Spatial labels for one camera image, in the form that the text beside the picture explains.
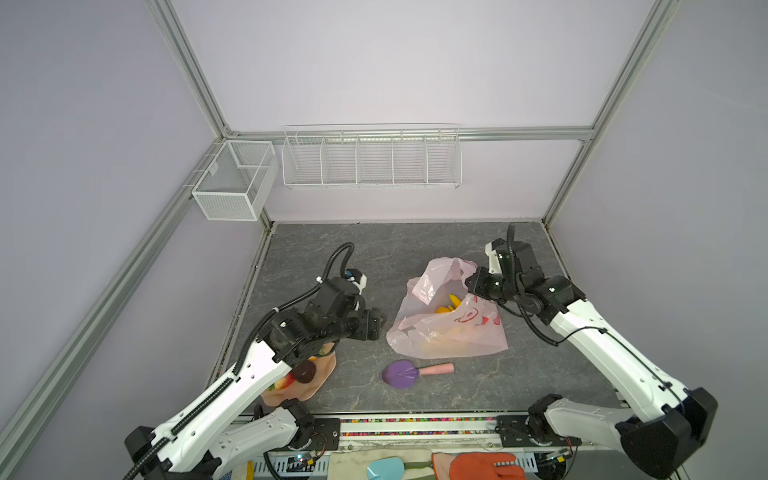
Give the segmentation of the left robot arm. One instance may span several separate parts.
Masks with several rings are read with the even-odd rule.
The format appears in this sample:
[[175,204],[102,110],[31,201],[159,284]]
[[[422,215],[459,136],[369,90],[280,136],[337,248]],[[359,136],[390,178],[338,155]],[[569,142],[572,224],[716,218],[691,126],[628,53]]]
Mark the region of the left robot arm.
[[341,340],[379,338],[384,316],[365,304],[367,278],[347,266],[353,251],[353,243],[341,244],[312,288],[269,310],[234,364],[188,406],[154,428],[132,431],[126,478],[220,479],[261,454],[309,444],[314,418],[298,399],[245,426],[231,424],[270,386]]

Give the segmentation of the yellow banana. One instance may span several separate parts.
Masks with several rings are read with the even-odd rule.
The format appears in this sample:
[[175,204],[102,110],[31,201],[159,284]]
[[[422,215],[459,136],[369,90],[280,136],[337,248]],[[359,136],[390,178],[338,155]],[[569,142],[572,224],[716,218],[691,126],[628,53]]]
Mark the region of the yellow banana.
[[453,310],[457,309],[462,304],[462,300],[453,294],[449,295],[449,300],[451,301],[451,308]]

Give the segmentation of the pink wavy plate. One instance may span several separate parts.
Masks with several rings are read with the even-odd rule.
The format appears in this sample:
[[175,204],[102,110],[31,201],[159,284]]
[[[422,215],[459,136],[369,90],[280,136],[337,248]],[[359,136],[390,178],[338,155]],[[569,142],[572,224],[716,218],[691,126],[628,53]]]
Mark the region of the pink wavy plate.
[[261,399],[266,406],[277,407],[282,402],[293,399],[306,401],[315,395],[336,368],[336,353],[329,351],[327,354],[312,356],[310,359],[317,366],[314,380],[309,384],[300,384],[293,379],[292,369],[261,394]]

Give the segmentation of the pink plastic bag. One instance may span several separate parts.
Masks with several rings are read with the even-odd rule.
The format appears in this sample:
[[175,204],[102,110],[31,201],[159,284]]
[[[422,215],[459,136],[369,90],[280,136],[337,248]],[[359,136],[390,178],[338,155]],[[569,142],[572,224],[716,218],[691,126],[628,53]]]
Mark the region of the pink plastic bag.
[[[508,349],[502,319],[495,303],[468,292],[464,281],[477,265],[457,257],[431,260],[421,276],[408,281],[393,325],[386,334],[398,354],[423,359],[468,358]],[[450,313],[449,295],[462,300]]]

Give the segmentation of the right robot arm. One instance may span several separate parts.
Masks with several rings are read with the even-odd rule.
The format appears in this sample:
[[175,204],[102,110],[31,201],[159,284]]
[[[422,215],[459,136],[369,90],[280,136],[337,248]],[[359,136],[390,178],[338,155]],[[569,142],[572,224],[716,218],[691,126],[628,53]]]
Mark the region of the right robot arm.
[[621,452],[644,474],[668,479],[706,443],[719,404],[654,364],[598,312],[570,279],[548,277],[533,247],[506,234],[485,246],[488,264],[465,282],[471,294],[521,318],[552,347],[573,345],[609,381],[621,408],[548,394],[528,409],[534,443],[579,439]]

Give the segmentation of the red orange glove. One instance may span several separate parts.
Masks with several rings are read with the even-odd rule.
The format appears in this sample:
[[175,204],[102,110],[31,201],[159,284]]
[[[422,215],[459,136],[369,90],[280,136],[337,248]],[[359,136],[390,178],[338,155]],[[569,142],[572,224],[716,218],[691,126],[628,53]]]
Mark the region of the red orange glove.
[[465,453],[449,467],[452,480],[525,480],[525,471],[507,453]]

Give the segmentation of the beige cloth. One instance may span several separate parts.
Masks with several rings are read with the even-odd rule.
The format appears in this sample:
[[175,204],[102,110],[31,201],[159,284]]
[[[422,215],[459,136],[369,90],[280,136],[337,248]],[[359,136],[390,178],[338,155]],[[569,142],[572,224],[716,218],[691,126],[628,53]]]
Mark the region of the beige cloth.
[[335,453],[328,479],[436,479],[427,449],[379,449]]

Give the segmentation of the light blue scoop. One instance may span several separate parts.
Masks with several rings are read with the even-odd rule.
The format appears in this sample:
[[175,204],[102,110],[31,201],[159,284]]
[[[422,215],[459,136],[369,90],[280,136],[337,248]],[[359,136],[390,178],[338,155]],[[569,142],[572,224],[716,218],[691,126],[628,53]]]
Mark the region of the light blue scoop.
[[405,463],[398,457],[375,460],[366,467],[368,480],[401,480],[405,474]]

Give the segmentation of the small white mesh basket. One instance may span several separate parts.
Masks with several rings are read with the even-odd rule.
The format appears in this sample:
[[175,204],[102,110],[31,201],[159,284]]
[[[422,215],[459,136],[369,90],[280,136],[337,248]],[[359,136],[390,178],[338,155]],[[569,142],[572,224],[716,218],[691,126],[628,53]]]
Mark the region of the small white mesh basket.
[[271,142],[225,140],[192,194],[208,220],[257,222],[278,173]]

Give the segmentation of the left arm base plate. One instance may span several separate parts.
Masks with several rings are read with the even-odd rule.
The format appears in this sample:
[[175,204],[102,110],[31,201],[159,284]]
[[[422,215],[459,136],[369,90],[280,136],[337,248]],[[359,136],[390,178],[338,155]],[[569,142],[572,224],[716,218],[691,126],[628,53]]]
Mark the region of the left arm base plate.
[[275,452],[336,451],[341,440],[341,421],[336,417],[315,418],[310,426],[302,426],[296,436]]

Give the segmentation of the dark brown round fruit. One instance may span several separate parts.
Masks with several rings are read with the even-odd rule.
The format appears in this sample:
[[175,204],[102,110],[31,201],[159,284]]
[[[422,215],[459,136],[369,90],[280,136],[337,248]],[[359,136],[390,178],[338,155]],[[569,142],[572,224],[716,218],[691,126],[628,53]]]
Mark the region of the dark brown round fruit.
[[317,374],[316,363],[312,360],[305,360],[297,365],[292,371],[293,379],[300,384],[311,383]]

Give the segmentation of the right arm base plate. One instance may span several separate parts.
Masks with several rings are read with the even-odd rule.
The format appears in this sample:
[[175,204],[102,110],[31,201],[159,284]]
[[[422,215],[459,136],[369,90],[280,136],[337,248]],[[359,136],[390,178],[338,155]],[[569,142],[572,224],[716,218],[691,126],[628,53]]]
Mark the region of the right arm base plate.
[[503,447],[576,447],[582,440],[563,437],[538,417],[523,414],[502,414],[496,417],[494,432]]

